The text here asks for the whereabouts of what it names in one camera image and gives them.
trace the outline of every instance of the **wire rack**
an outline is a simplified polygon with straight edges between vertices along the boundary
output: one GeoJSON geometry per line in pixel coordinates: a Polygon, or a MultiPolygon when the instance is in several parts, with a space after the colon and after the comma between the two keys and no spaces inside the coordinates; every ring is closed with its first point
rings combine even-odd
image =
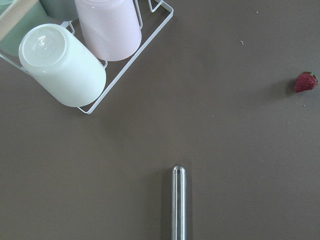
{"type": "MultiPolygon", "coordinates": [[[[118,82],[118,80],[121,78],[121,76],[128,70],[128,68],[134,63],[134,61],[137,59],[137,57],[145,50],[145,48],[149,45],[149,43],[155,38],[155,36],[161,31],[161,29],[169,22],[169,20],[174,15],[174,9],[167,4],[163,0],[154,0],[157,4],[156,6],[152,5],[152,0],[147,0],[149,5],[149,10],[151,13],[154,13],[159,8],[164,8],[166,11],[168,11],[167,17],[162,21],[162,23],[157,26],[157,28],[154,30],[154,32],[147,38],[147,40],[140,46],[140,48],[134,53],[134,55],[130,58],[130,60],[125,64],[125,66],[120,70],[120,72],[116,75],[116,77],[110,82],[110,84],[106,87],[106,89],[102,92],[102,94],[91,104],[90,108],[88,110],[84,110],[83,107],[78,107],[78,109],[85,113],[85,114],[91,114],[96,107],[101,103],[101,101],[106,97],[106,95],[110,92],[110,90],[114,87],[114,85],[118,82]]],[[[136,12],[140,24],[140,29],[143,28],[143,18],[141,15],[139,2],[138,0],[134,0],[136,12]]],[[[75,34],[75,29],[72,25],[72,21],[64,21],[61,24],[62,27],[67,28],[68,26],[71,29],[71,33],[75,34]]],[[[17,63],[16,61],[12,60],[10,57],[6,56],[5,54],[0,52],[0,58],[4,59],[8,63],[15,66],[17,69],[25,72],[26,74],[30,75],[22,66],[20,63],[17,63]]],[[[106,61],[104,63],[104,68],[107,68],[108,62],[106,61]]]]}

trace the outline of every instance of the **mint green cup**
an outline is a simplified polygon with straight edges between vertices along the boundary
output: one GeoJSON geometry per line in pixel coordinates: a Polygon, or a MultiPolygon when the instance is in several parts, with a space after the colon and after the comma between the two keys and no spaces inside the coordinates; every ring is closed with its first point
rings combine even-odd
{"type": "MultiPolygon", "coordinates": [[[[14,2],[14,0],[0,0],[0,14],[14,2]]],[[[50,20],[40,4],[37,2],[28,13],[14,26],[14,28],[0,41],[0,50],[18,57],[19,46],[24,36],[36,26],[48,24],[50,20]]]]}
{"type": "Polygon", "coordinates": [[[75,0],[40,0],[49,17],[61,21],[73,21],[78,18],[75,0]]]}

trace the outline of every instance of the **white cup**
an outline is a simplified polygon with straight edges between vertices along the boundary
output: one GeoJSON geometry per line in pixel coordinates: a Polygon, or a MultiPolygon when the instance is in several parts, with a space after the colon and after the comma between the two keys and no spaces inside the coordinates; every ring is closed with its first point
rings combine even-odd
{"type": "Polygon", "coordinates": [[[20,44],[19,59],[39,84],[69,107],[92,103],[106,85],[103,65],[57,24],[43,24],[30,30],[20,44]]]}

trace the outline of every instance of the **strawberry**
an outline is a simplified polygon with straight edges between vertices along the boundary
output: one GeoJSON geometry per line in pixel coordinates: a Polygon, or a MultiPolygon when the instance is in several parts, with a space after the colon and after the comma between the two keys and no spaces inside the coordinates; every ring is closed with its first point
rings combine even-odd
{"type": "Polygon", "coordinates": [[[296,93],[314,89],[318,85],[316,75],[312,72],[304,72],[298,76],[294,90],[296,93]]]}

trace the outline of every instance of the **cup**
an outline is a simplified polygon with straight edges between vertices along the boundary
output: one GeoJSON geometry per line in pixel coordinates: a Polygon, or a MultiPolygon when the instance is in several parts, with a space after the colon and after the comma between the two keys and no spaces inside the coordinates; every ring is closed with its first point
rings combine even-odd
{"type": "Polygon", "coordinates": [[[119,61],[141,44],[141,31],[132,0],[76,0],[83,37],[99,59],[119,61]]]}
{"type": "Polygon", "coordinates": [[[78,18],[75,0],[40,0],[49,17],[61,21],[73,21],[78,18]]]}
{"type": "Polygon", "coordinates": [[[69,107],[92,103],[106,85],[103,65],[57,24],[44,24],[29,31],[21,42],[19,59],[39,84],[69,107]]]}
{"type": "MultiPolygon", "coordinates": [[[[14,2],[14,0],[0,0],[0,15],[14,2]]],[[[50,20],[37,2],[27,14],[14,26],[14,28],[0,41],[0,50],[18,57],[19,45],[28,31],[34,27],[49,23],[50,20]]]]}

